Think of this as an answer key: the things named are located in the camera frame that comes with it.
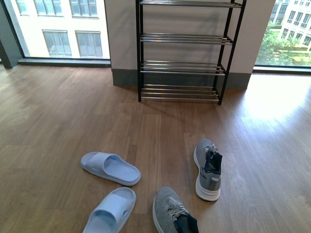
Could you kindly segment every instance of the slide sandal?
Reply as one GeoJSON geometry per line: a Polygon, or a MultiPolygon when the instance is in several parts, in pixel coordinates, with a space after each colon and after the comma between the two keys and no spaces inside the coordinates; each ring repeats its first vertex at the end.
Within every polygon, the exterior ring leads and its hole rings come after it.
{"type": "Polygon", "coordinates": [[[119,233],[136,201],[135,192],[126,187],[109,193],[92,211],[83,233],[119,233]]]}
{"type": "Polygon", "coordinates": [[[91,152],[81,159],[81,166],[93,175],[126,186],[133,186],[140,180],[140,172],[116,154],[91,152]]]}

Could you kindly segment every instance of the gray sneaker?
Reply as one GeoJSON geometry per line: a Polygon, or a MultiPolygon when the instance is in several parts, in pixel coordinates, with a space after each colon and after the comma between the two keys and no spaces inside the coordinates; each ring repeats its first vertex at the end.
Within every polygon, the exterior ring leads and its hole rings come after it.
{"type": "Polygon", "coordinates": [[[170,187],[162,187],[158,191],[152,212],[159,233],[199,233],[197,220],[184,208],[170,187]]]}
{"type": "Polygon", "coordinates": [[[220,195],[222,155],[213,142],[202,139],[194,150],[193,158],[199,168],[196,194],[204,200],[217,200],[220,195]]]}

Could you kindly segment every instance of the metal shoe rack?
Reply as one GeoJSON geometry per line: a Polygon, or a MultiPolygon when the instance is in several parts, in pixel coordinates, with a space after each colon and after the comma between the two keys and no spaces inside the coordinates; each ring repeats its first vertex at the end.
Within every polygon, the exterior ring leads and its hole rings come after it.
{"type": "Polygon", "coordinates": [[[137,64],[138,64],[138,101],[161,100],[161,101],[182,101],[182,102],[212,102],[219,105],[225,93],[234,49],[241,27],[242,17],[245,10],[246,0],[241,3],[231,2],[210,2],[190,0],[136,0],[136,26],[137,26],[137,64]],[[228,16],[223,35],[201,35],[201,34],[174,34],[174,33],[144,33],[143,9],[144,5],[164,5],[183,7],[218,7],[228,8],[228,16]],[[240,9],[240,16],[237,22],[234,38],[231,39],[228,29],[233,9],[240,9]],[[218,62],[194,63],[178,61],[145,61],[144,43],[181,43],[181,44],[209,44],[219,45],[220,54],[218,62]],[[232,46],[228,64],[222,65],[225,46],[232,46]],[[145,73],[163,75],[204,75],[214,77],[212,86],[178,86],[147,84],[144,81],[145,73]],[[217,90],[218,77],[223,76],[224,81],[221,93],[217,90]]]}

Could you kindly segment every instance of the shoe sole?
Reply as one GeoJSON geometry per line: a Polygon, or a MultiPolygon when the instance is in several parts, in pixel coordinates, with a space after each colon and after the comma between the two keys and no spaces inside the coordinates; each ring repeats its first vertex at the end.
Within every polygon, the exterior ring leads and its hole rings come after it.
{"type": "Polygon", "coordinates": [[[218,189],[216,191],[209,191],[207,189],[204,189],[200,184],[200,165],[199,165],[198,159],[196,157],[196,148],[194,149],[194,152],[193,152],[193,159],[194,159],[194,162],[199,169],[199,175],[198,175],[196,182],[195,182],[196,194],[204,200],[216,201],[220,196],[220,189],[218,189]]]}
{"type": "Polygon", "coordinates": [[[156,218],[156,211],[155,211],[155,200],[156,198],[154,199],[154,203],[152,205],[152,217],[154,218],[154,223],[155,223],[155,228],[157,230],[157,232],[159,233],[164,233],[159,225],[159,222],[157,221],[157,218],[156,218]]]}

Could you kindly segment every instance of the gray baseboard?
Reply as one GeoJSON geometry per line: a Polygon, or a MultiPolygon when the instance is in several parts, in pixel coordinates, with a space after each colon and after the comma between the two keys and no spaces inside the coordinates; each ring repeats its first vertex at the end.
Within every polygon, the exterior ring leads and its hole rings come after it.
{"type": "MultiPolygon", "coordinates": [[[[133,69],[112,69],[113,85],[137,85],[137,70],[133,69]]],[[[230,73],[226,87],[247,89],[251,74],[230,73]]],[[[188,76],[188,75],[165,75],[165,74],[145,74],[144,80],[148,84],[163,85],[184,85],[184,86],[212,86],[213,77],[188,76]]],[[[218,86],[223,85],[224,78],[219,77],[218,86]]]]}

